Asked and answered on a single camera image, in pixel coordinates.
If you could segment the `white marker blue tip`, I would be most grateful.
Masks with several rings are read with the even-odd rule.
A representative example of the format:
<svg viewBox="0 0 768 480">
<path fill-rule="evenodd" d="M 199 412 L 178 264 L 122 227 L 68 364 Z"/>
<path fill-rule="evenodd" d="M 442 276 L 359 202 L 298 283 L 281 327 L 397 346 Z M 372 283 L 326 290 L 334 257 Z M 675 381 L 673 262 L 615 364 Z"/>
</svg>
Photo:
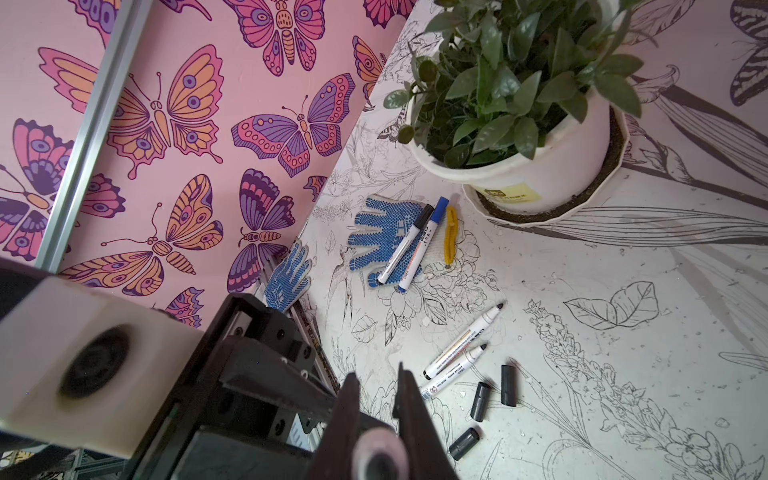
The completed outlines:
<svg viewBox="0 0 768 480">
<path fill-rule="evenodd" d="M 449 200 L 447 198 L 441 197 L 438 200 L 428 222 L 426 223 L 426 226 L 423 229 L 423 235 L 412 255 L 411 261 L 406 269 L 406 272 L 404 273 L 401 281 L 398 283 L 398 286 L 397 286 L 398 292 L 405 293 L 410 287 L 411 283 L 413 282 L 420 268 L 422 259 L 424 258 L 428 250 L 428 247 L 434 237 L 434 234 L 445 215 L 445 211 L 448 205 L 449 205 Z"/>
</svg>

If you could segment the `white marker black tip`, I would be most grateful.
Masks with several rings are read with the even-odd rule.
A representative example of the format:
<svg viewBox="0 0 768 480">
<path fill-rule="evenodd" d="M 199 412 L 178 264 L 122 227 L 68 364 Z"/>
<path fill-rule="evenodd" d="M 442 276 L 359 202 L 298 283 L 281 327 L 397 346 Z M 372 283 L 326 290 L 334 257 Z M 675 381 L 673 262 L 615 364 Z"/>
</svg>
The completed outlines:
<svg viewBox="0 0 768 480">
<path fill-rule="evenodd" d="M 436 397 L 450 383 L 469 370 L 481 358 L 487 348 L 488 344 L 483 343 L 461 354 L 458 360 L 452 362 L 421 389 L 421 398 L 423 400 L 430 400 Z"/>
<path fill-rule="evenodd" d="M 352 451 L 352 479 L 407 480 L 405 445 L 394 430 L 377 427 L 363 433 Z"/>
<path fill-rule="evenodd" d="M 503 310 L 505 303 L 501 302 L 478 316 L 459 336 L 446 347 L 422 372 L 423 376 L 432 380 L 442 372 L 472 341 L 487 330 Z"/>
<path fill-rule="evenodd" d="M 434 211 L 434 207 L 432 205 L 426 204 L 424 206 L 419 217 L 411 225 L 406 235 L 404 236 L 404 238 L 401 240 L 401 242 L 395 249 L 385 269 L 377 276 L 378 284 L 383 285 L 387 283 L 390 276 L 394 273 L 401 259 L 409 249 L 410 245 L 413 243 L 417 235 L 421 232 L 423 227 L 426 225 L 433 211 Z"/>
</svg>

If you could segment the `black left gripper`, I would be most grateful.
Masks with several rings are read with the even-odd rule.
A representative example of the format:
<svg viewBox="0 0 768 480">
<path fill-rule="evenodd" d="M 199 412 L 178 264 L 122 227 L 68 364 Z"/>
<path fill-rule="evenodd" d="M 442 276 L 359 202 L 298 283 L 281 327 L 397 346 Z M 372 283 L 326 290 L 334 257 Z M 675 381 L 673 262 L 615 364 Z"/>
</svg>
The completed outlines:
<svg viewBox="0 0 768 480">
<path fill-rule="evenodd" d="M 293 320 L 249 294 L 229 296 L 122 473 L 124 479 L 351 479 L 360 435 L 349 373 L 338 394 L 313 377 Z M 458 476 L 411 371 L 399 364 L 393 418 L 409 479 Z"/>
</svg>

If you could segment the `black pen cap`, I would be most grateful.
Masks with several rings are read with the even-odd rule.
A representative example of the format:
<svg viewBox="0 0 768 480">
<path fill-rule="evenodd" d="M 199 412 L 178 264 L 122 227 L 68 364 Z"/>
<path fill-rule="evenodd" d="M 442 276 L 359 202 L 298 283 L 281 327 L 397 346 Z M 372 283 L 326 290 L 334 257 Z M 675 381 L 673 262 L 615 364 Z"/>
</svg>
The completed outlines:
<svg viewBox="0 0 768 480">
<path fill-rule="evenodd" d="M 474 448 L 480 440 L 480 432 L 474 427 L 469 427 L 451 443 L 448 450 L 449 455 L 453 460 L 459 461 Z"/>
<path fill-rule="evenodd" d="M 474 421 L 478 423 L 484 421 L 492 392 L 493 387 L 489 383 L 481 381 L 477 384 L 470 411 L 470 417 Z"/>
<path fill-rule="evenodd" d="M 504 364 L 501 366 L 500 396 L 503 405 L 517 406 L 517 369 L 515 365 Z"/>
</svg>

